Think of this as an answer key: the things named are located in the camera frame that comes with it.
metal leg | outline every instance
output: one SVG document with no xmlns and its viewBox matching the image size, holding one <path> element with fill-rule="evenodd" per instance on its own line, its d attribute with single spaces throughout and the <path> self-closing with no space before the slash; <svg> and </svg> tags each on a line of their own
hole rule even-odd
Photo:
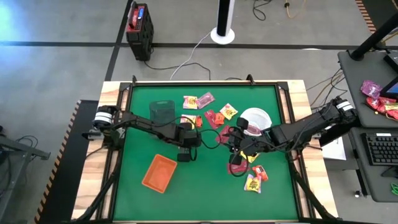
<svg viewBox="0 0 398 224">
<path fill-rule="evenodd" d="M 366 190 L 366 186 L 365 186 L 365 182 L 362 178 L 361 172 L 359 171 L 359 169 L 355 170 L 356 175 L 358 177 L 358 181 L 359 181 L 359 185 L 361 186 L 361 190 L 357 190 L 355 192 L 355 195 L 357 195 L 357 193 L 359 193 L 358 195 L 363 197 L 367 197 L 368 196 L 368 191 Z"/>
<path fill-rule="evenodd" d="M 13 141 L 11 139 L 5 138 L 3 136 L 0 136 L 0 146 L 17 150 L 17 151 L 24 151 L 24 152 L 29 152 L 34 156 L 39 156 L 42 159 L 49 159 L 50 157 L 50 152 L 44 152 L 40 149 L 36 149 L 33 147 L 26 146 L 24 144 L 21 144 L 19 142 Z"/>
</svg>

white paper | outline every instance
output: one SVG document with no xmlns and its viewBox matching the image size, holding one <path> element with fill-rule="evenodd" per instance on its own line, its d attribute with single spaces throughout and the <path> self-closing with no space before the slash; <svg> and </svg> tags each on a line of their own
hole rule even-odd
<svg viewBox="0 0 398 224">
<path fill-rule="evenodd" d="M 322 147 L 323 158 L 346 160 L 343 138 L 338 138 Z"/>
</svg>

white pole base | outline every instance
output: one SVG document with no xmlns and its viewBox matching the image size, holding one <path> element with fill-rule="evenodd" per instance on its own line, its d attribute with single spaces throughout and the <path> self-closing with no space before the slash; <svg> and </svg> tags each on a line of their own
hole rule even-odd
<svg viewBox="0 0 398 224">
<path fill-rule="evenodd" d="M 210 34 L 211 39 L 217 44 L 229 44 L 235 39 L 235 33 L 232 29 L 229 30 L 228 34 L 225 37 L 222 37 L 217 34 L 217 27 L 211 31 Z"/>
</svg>

wooden table frame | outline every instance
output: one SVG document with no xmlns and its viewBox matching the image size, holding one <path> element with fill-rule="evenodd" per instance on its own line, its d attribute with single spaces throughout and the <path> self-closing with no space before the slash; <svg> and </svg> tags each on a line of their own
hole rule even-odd
<svg viewBox="0 0 398 224">
<path fill-rule="evenodd" d="M 130 99 L 127 98 L 126 91 L 123 92 L 121 95 L 122 97 L 118 97 L 121 90 L 121 83 L 128 84 L 129 82 L 104 82 L 98 106 L 116 105 L 119 103 L 122 107 L 122 110 L 124 110 L 126 108 L 126 103 L 130 102 Z M 138 85 L 182 85 L 183 83 L 191 85 L 208 85 L 209 83 L 212 85 L 225 85 L 226 83 L 229 85 L 250 84 L 249 81 L 240 80 L 136 82 Z M 281 115 L 281 118 L 283 117 L 282 119 L 284 119 L 286 123 L 301 119 L 311 114 L 303 80 L 258 80 L 256 83 L 277 83 L 279 86 L 281 86 L 281 88 L 279 88 L 279 94 L 277 95 L 280 97 L 280 106 L 283 108 L 283 114 Z M 312 146 L 319 147 L 319 142 L 317 140 L 312 140 L 310 144 Z M 102 140 L 90 142 L 87 153 L 100 148 L 101 145 Z M 83 168 L 79 190 L 76 196 L 72 219 L 78 218 L 80 215 L 82 215 L 91 204 L 93 199 L 100 191 L 101 186 L 104 185 L 104 180 L 107 179 L 109 174 L 113 171 L 117 157 L 117 151 L 101 150 L 87 158 Z M 308 181 L 312 192 L 315 194 L 320 203 L 328 210 L 328 212 L 337 217 L 335 202 L 331 192 L 322 152 L 318 149 L 307 147 L 303 151 L 302 157 L 300 159 L 302 160 L 301 163 L 299 161 L 295 161 L 296 169 L 299 172 L 301 172 L 301 170 L 306 171 L 302 177 Z M 316 211 L 314 213 L 312 206 L 308 203 L 308 199 L 305 197 L 305 194 L 300 186 L 298 186 L 296 183 L 293 185 L 298 187 L 299 198 L 296 198 L 296 200 L 298 200 L 299 204 L 301 205 L 298 215 L 301 213 L 303 217 L 320 217 Z M 114 202 L 111 202 L 111 194 L 114 191 L 115 190 L 113 187 L 111 187 L 105 196 L 103 206 L 100 207 L 102 213 L 95 213 L 92 218 L 99 219 L 113 216 L 110 211 L 114 210 L 112 207 L 114 206 Z"/>
</svg>

white cable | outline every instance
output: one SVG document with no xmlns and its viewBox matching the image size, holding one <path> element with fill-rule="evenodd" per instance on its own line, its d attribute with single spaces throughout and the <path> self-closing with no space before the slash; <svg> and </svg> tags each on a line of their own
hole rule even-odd
<svg viewBox="0 0 398 224">
<path fill-rule="evenodd" d="M 178 70 L 179 70 L 183 65 L 185 65 L 187 62 L 189 62 L 189 61 L 191 60 L 192 55 L 193 55 L 193 52 L 195 51 L 195 49 L 196 49 L 196 48 L 199 46 L 199 44 L 200 44 L 204 39 L 206 39 L 206 37 L 208 37 L 210 34 L 211 34 L 211 31 L 210 31 L 204 38 L 202 38 L 202 39 L 199 41 L 199 43 L 193 48 L 192 53 L 191 53 L 191 56 L 188 58 L 188 60 L 184 61 L 184 63 L 182 63 L 180 66 L 178 66 L 177 69 L 175 69 L 175 71 L 173 72 L 173 75 L 170 77 L 170 80 L 173 78 L 173 76 L 178 72 Z"/>
</svg>

